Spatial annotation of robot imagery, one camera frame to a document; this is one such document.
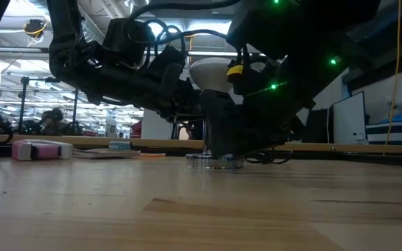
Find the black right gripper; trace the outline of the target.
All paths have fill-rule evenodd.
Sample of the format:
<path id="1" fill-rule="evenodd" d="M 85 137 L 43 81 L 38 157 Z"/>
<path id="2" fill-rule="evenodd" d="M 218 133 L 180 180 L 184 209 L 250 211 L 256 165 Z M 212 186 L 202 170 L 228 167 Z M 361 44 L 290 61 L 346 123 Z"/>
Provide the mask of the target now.
<path id="1" fill-rule="evenodd" d="M 313 101 L 311 55 L 291 54 L 274 64 L 267 61 L 262 70 L 253 65 L 244 63 L 241 72 L 246 132 L 244 117 L 228 93 L 202 92 L 202 111 L 211 125 L 212 155 L 239 155 L 244 143 L 252 147 L 284 144 L 297 112 Z"/>

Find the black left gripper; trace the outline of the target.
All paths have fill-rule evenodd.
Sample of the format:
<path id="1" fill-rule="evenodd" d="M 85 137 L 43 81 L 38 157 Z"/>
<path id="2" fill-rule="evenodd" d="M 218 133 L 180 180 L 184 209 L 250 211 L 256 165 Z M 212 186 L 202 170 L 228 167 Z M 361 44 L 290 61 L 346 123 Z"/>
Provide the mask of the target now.
<path id="1" fill-rule="evenodd" d="M 91 74 L 91 102 L 133 105 L 161 116 L 181 116 L 182 121 L 200 120 L 201 91 L 189 79 L 180 79 L 183 69 L 179 63 L 142 70 L 106 63 Z"/>

